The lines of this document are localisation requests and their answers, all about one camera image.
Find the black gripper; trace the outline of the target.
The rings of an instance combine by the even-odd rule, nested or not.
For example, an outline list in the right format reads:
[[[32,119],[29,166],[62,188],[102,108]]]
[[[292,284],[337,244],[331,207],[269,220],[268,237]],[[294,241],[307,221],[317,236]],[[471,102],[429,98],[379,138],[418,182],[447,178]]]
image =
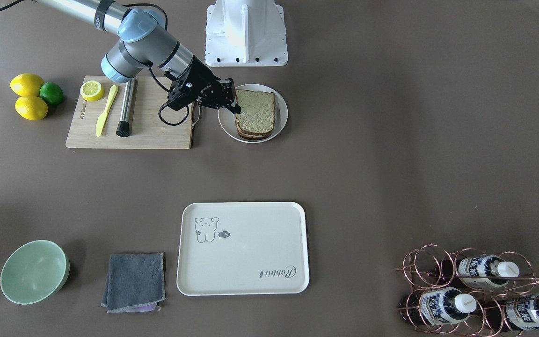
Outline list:
[[[234,115],[241,113],[241,107],[237,104],[234,80],[220,81],[197,57],[193,57],[183,74],[172,75],[167,71],[167,78],[172,81],[167,106],[173,110],[179,111],[197,101],[204,107],[214,109],[226,107]]]

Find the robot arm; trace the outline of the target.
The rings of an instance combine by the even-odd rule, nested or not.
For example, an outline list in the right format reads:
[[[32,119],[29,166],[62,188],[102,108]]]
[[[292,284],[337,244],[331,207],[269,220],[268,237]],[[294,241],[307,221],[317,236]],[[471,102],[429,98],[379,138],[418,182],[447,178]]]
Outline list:
[[[213,109],[241,112],[233,79],[222,80],[163,27],[163,18],[150,9],[122,6],[113,0],[43,0],[98,30],[118,36],[105,54],[103,73],[116,83],[126,83],[144,68],[157,66],[172,82],[163,105],[179,111],[192,102]]]

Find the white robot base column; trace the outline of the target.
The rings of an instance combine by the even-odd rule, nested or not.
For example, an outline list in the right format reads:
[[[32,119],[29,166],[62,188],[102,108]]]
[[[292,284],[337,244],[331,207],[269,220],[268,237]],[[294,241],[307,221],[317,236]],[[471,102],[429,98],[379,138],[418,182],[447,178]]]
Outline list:
[[[209,67],[285,66],[284,9],[273,0],[217,0],[207,7],[204,62]]]

